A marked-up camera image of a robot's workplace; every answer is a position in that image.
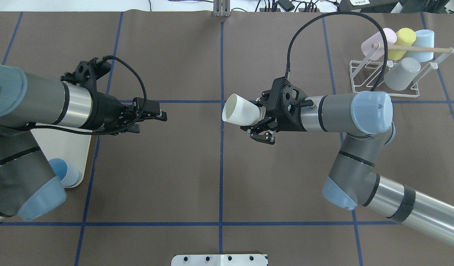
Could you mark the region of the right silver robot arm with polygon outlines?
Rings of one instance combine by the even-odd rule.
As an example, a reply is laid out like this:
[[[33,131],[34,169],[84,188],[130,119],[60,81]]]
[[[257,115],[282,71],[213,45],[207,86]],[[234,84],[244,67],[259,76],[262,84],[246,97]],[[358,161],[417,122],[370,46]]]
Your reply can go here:
[[[454,247],[454,206],[374,170],[396,134],[387,93],[307,96],[280,77],[248,106],[253,117],[240,128],[259,143],[274,144],[277,132],[345,133],[322,190],[329,202],[346,210],[369,208]]]

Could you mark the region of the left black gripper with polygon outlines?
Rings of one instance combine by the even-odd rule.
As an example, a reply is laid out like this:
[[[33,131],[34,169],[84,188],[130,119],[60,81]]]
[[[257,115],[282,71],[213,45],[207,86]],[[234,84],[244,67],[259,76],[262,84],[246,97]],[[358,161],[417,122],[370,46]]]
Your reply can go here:
[[[140,83],[143,97],[134,98],[126,106],[107,93],[97,90],[97,81],[110,73],[115,60],[130,70]],[[168,120],[157,101],[146,100],[145,86],[136,71],[118,57],[93,58],[81,61],[73,72],[61,76],[65,89],[65,101],[61,113],[61,126],[85,129],[94,134],[140,133],[137,122],[144,120]]]

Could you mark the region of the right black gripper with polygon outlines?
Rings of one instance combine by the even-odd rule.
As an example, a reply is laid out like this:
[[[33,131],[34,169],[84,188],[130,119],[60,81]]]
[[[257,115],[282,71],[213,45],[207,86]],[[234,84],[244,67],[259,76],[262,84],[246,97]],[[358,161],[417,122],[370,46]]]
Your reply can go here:
[[[261,93],[255,105],[265,108],[264,118],[250,126],[241,126],[250,138],[259,143],[274,145],[275,133],[305,132],[301,122],[301,103],[307,95],[285,77],[274,79],[270,90]]]

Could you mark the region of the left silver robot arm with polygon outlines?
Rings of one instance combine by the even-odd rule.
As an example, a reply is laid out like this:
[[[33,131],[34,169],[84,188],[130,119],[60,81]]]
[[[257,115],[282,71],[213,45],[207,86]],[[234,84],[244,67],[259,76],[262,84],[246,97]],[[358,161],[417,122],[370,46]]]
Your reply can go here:
[[[140,83],[141,98],[125,105],[97,90],[121,63]],[[13,216],[32,221],[60,206],[66,192],[32,130],[52,129],[80,135],[139,133],[144,120],[167,120],[157,101],[147,98],[139,74],[118,57],[81,61],[59,81],[0,64],[0,225]]]

